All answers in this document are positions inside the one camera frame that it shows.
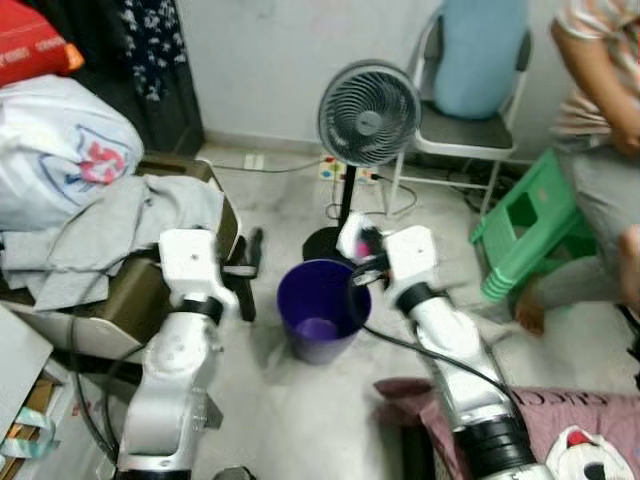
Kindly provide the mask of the person's bare hand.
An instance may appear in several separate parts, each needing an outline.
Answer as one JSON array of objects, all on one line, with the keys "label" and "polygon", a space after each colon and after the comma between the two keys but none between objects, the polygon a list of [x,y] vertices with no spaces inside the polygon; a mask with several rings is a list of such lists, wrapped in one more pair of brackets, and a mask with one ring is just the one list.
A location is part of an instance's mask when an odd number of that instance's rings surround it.
[{"label": "person's bare hand", "polygon": [[627,157],[640,155],[640,124],[637,111],[623,111],[623,113],[609,116],[613,146]]}]

